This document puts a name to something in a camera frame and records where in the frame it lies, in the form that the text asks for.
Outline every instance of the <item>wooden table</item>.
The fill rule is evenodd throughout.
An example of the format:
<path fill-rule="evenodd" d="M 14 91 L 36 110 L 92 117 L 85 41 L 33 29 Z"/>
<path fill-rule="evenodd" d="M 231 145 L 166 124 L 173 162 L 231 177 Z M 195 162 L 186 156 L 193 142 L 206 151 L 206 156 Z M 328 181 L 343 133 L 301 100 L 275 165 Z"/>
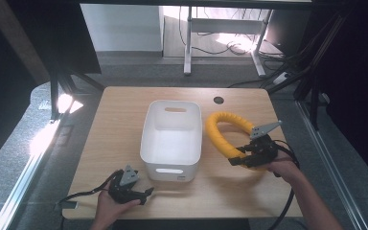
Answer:
<path fill-rule="evenodd" d="M 215 103 L 215 97 L 222 97 L 224 102 Z M 108 87 L 103 92 L 69 194 L 90 191 L 129 164 L 140 176 L 134 190 L 143 191 L 151 186 L 154 192 L 144 206 L 134 207 L 121 219 L 248 219 L 280 215 L 289 185 L 271 172 L 231 166 L 205 132 L 193 181 L 149 180 L 140 157 L 140 145 L 149 105 L 156 100 L 197 103 L 203 122 L 215 111 L 236 113 L 255 126 L 278 120 L 263 89 Z M 235 147 L 248 144 L 248 135 L 241 130 L 230 124 L 218 126 Z M 285 140 L 279 127 L 270 136 Z M 92 219 L 97 197 L 98 194 L 73 199 L 79 203 L 78 208 L 63 210 L 63 215 L 68 219 Z M 295 199 L 287 215 L 302 216 Z"/>

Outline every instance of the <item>finger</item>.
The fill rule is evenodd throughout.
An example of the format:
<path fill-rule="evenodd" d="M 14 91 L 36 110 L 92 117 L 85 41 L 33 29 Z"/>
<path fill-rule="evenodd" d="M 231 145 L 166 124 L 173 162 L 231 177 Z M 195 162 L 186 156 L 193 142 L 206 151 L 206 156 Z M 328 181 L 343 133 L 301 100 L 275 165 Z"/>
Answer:
<path fill-rule="evenodd" d="M 105 187 L 103 187 L 105 190 L 109 190 L 110 186 L 110 180 L 106 183 Z"/>
<path fill-rule="evenodd" d="M 131 207 L 134 207 L 136 205 L 139 205 L 140 203 L 141 203 L 141 200 L 140 199 L 134 199 L 134 200 L 131 200 L 128 203 L 125 203 L 124 206 L 125 206 L 126 209 L 129 209 Z"/>

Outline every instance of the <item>white plastic bin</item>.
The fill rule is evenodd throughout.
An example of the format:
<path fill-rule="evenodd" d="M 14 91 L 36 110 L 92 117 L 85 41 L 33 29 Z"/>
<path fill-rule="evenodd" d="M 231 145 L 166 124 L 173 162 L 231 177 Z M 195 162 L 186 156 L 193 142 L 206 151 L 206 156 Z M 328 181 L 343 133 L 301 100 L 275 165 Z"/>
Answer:
<path fill-rule="evenodd" d="M 155 101 L 150 104 L 140 148 L 150 179 L 192 180 L 201 144 L 201 111 L 196 103 Z"/>

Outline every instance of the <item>human hand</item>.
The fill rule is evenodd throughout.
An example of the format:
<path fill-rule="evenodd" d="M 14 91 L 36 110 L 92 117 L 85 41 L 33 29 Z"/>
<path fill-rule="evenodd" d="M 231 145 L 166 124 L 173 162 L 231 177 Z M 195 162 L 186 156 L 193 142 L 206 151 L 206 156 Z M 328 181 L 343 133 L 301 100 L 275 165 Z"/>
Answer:
<path fill-rule="evenodd" d="M 291 157 L 281 150 L 278 151 L 276 159 L 266 167 L 268 171 L 277 173 L 283 177 L 287 183 L 291 183 L 292 180 L 301 173 Z"/>
<path fill-rule="evenodd" d="M 131 200 L 128 203 L 120 204 L 109 195 L 109 182 L 98 196 L 97 212 L 91 230 L 107 229 L 126 210 L 139 205 L 140 199 Z"/>

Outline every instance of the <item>table grommet hole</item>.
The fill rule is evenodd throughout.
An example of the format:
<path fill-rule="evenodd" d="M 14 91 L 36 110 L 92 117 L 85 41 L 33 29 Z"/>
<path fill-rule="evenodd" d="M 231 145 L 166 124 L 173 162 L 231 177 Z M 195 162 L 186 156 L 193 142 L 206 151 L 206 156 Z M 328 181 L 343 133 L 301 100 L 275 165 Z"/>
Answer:
<path fill-rule="evenodd" d="M 223 104 L 224 99 L 222 97 L 214 97 L 214 103 Z"/>

